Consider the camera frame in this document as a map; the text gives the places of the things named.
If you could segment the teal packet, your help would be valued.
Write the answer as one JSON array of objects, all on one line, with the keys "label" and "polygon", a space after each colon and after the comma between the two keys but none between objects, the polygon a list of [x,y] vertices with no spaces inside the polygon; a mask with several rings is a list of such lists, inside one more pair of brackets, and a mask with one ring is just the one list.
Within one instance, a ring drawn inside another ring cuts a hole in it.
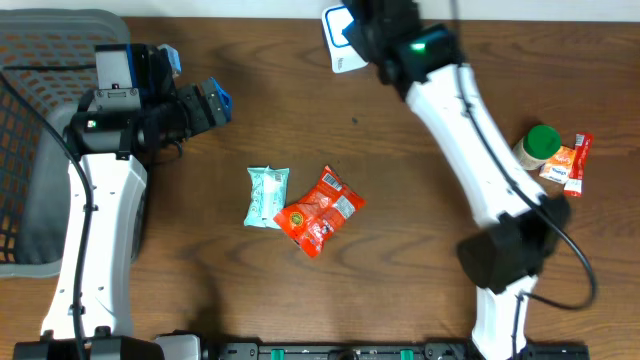
[{"label": "teal packet", "polygon": [[274,218],[285,206],[290,169],[251,167],[247,172],[251,178],[251,194],[244,225],[279,229]]}]

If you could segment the red snack packet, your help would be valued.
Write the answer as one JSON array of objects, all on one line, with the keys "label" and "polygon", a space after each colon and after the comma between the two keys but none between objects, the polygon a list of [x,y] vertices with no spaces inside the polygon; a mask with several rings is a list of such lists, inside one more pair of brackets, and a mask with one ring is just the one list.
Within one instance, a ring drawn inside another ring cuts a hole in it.
[{"label": "red snack packet", "polygon": [[273,220],[307,256],[314,258],[365,205],[361,196],[330,166],[325,166],[316,185],[298,202],[280,210]]}]

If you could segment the green lid spice jar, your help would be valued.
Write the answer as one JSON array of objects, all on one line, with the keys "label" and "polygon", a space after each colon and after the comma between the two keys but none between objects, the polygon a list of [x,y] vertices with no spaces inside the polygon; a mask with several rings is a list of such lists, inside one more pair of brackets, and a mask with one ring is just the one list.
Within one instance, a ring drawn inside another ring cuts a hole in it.
[{"label": "green lid spice jar", "polygon": [[523,169],[532,171],[541,167],[561,145],[561,136],[553,127],[537,125],[514,146],[513,153]]}]

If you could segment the small orange box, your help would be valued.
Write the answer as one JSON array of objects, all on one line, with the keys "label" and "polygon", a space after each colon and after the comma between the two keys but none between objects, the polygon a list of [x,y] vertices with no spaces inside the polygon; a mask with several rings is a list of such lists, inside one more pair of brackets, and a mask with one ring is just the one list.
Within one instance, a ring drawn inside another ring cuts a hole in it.
[{"label": "small orange box", "polygon": [[565,184],[569,180],[575,156],[574,149],[561,146],[540,168],[539,176],[546,180]]}]

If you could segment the small red sachet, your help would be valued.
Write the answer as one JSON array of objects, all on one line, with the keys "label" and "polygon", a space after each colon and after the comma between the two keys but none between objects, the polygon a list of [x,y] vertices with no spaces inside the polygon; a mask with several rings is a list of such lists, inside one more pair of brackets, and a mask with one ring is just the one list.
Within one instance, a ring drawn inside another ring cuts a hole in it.
[{"label": "small red sachet", "polygon": [[583,178],[589,152],[592,148],[594,136],[591,133],[578,133],[575,142],[575,158],[569,179],[564,185],[564,194],[581,197],[583,193]]}]

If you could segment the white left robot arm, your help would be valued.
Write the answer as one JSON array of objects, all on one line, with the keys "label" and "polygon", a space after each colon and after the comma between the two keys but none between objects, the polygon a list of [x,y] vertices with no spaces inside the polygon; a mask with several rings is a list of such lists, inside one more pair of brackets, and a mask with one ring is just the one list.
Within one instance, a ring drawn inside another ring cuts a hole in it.
[{"label": "white left robot arm", "polygon": [[79,101],[55,141],[69,160],[70,207],[56,292],[35,342],[17,359],[206,359],[196,334],[152,341],[133,335],[130,267],[142,226],[148,171],[158,149],[231,119],[230,96],[214,79],[175,85],[181,65],[169,45],[95,49],[98,85]]}]

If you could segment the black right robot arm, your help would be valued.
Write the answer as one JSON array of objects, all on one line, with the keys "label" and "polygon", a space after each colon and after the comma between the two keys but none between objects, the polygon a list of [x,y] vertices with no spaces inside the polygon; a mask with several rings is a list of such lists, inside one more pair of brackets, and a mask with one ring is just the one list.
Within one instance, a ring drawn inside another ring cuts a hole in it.
[{"label": "black right robot arm", "polygon": [[343,3],[349,44],[431,132],[481,229],[457,246],[477,289],[473,345],[484,359],[514,359],[527,345],[525,296],[556,249],[568,202],[548,197],[515,159],[452,30],[425,26],[413,1]]}]

